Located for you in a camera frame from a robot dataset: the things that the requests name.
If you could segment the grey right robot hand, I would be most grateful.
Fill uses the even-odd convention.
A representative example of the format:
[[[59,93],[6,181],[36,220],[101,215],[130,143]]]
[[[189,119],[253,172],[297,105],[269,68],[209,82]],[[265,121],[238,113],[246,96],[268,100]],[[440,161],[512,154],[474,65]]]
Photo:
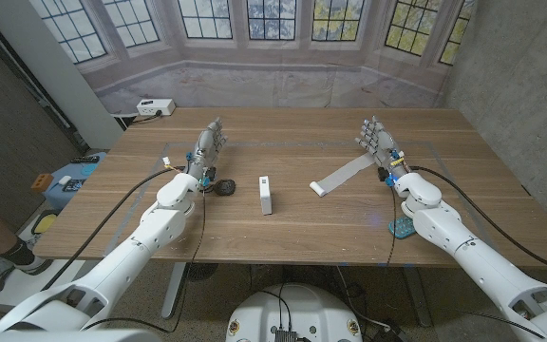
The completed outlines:
[[[355,141],[367,151],[379,168],[387,172],[386,182],[394,184],[410,172],[404,152],[376,116],[364,119]]]

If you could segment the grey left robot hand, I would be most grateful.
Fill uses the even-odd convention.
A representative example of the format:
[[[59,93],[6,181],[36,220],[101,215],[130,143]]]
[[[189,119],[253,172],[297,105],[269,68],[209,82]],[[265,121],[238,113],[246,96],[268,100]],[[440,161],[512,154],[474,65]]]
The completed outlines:
[[[218,154],[226,142],[227,137],[222,132],[222,121],[217,117],[199,134],[185,173],[201,181],[206,172],[215,165]]]

